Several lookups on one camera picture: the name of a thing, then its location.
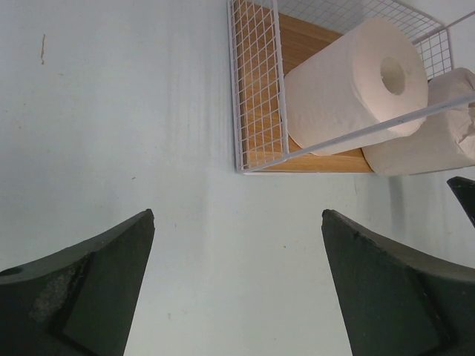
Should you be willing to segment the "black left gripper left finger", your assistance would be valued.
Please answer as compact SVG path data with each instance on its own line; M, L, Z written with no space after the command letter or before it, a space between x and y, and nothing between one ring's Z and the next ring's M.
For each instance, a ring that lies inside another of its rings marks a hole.
M1 272L2 355L123 355L154 241L147 209Z

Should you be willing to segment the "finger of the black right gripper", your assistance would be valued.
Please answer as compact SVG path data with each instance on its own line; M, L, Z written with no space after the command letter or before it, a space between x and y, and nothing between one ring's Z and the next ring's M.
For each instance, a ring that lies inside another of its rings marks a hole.
M453 177L447 181L462 209L475 226L475 182L464 177Z

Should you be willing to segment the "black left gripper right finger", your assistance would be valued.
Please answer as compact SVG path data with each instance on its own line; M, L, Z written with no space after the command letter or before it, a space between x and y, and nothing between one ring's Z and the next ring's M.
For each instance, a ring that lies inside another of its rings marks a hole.
M353 355L473 355L474 269L334 210L322 236Z

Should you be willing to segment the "plain white paper roll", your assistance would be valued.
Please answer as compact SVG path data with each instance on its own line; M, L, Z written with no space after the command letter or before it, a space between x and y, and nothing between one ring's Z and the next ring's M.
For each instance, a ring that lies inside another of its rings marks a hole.
M288 133L301 148L428 105L428 78L416 48L379 18L292 69L284 85Z

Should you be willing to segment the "white wire three-tier shelf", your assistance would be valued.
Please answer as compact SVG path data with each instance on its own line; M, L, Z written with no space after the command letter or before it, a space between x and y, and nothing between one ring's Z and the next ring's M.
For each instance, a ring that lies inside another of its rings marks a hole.
M287 132L284 77L365 19L395 24L429 77L453 68L449 26L402 1L229 1L236 169L250 173L367 173L360 149L316 156Z

